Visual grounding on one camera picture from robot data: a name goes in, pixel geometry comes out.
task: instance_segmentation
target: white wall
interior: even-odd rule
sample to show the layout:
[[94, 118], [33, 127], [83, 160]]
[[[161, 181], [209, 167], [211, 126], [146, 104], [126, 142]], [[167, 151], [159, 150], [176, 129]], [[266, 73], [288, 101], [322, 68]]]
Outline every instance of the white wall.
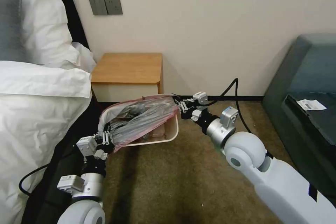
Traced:
[[297, 35], [336, 32], [336, 0], [121, 0], [122, 16], [75, 3], [97, 59], [162, 52], [164, 91], [181, 95], [219, 95], [235, 77], [239, 95], [263, 95]]

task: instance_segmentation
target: switch panel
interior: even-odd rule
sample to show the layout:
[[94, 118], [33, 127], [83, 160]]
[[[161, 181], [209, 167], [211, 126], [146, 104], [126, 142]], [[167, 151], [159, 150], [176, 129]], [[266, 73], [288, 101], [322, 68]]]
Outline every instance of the switch panel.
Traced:
[[107, 15], [105, 0], [89, 0], [94, 15]]
[[108, 15], [122, 15], [123, 14], [120, 0], [105, 0], [105, 5], [106, 5]]

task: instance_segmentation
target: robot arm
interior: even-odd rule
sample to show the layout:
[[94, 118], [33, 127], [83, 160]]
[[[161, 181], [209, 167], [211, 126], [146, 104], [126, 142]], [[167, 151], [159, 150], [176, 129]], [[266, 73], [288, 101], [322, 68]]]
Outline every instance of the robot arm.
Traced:
[[284, 223], [335, 223], [336, 208], [292, 166], [269, 154], [262, 141], [248, 132], [235, 133], [238, 111], [228, 107], [220, 118], [204, 106], [206, 93], [181, 104], [181, 116], [201, 126], [215, 148], [254, 185], [261, 200]]
[[[254, 185], [261, 200], [284, 223], [335, 223], [336, 208], [304, 177], [286, 162], [277, 160], [261, 140], [248, 132], [235, 133], [238, 110], [228, 107], [220, 117], [206, 108], [208, 96], [199, 92], [192, 99], [175, 98], [182, 119], [191, 119], [208, 135], [215, 148]], [[113, 145], [108, 134], [89, 136], [77, 142], [84, 156], [81, 177], [61, 177], [57, 188], [71, 193], [75, 203], [63, 213], [58, 223], [95, 224], [105, 222], [102, 210], [102, 182], [105, 160]]]

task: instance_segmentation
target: gray pillow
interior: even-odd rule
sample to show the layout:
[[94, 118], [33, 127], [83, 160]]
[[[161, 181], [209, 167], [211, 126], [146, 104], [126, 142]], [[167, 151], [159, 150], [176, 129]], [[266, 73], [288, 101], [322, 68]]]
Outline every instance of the gray pillow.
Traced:
[[21, 29], [21, 0], [0, 0], [0, 60], [27, 62]]

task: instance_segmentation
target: carpet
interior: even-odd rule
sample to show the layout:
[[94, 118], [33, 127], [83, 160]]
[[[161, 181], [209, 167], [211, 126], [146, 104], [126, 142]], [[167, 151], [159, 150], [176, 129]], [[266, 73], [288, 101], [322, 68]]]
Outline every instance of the carpet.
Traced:
[[[245, 122], [277, 159], [293, 165], [260, 102], [239, 102]], [[209, 107], [220, 115], [233, 101]], [[241, 120], [237, 132], [246, 131]], [[251, 183], [190, 120], [169, 143], [125, 147], [106, 163], [106, 223], [279, 223]]]

